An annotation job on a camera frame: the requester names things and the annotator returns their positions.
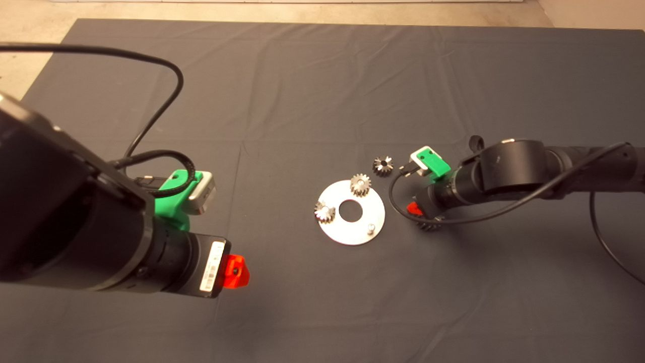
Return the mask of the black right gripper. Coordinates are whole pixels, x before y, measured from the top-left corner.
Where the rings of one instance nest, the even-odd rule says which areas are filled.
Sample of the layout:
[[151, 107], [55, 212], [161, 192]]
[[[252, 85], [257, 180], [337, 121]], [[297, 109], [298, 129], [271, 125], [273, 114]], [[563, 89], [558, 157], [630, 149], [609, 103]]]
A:
[[407, 205], [408, 214], [428, 220], [452, 208], [454, 194], [447, 184], [434, 183], [421, 190], [421, 209], [416, 202]]

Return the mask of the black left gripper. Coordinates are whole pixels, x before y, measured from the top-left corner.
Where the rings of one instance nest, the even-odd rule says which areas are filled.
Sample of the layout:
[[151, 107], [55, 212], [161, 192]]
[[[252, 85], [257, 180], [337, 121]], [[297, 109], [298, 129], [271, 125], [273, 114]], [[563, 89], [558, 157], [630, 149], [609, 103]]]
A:
[[248, 285], [250, 271], [246, 260], [242, 255], [230, 255], [232, 244], [228, 239], [190, 233], [189, 241], [191, 255], [180, 280], [180, 294], [215, 299], [222, 291], [223, 283], [224, 289]]

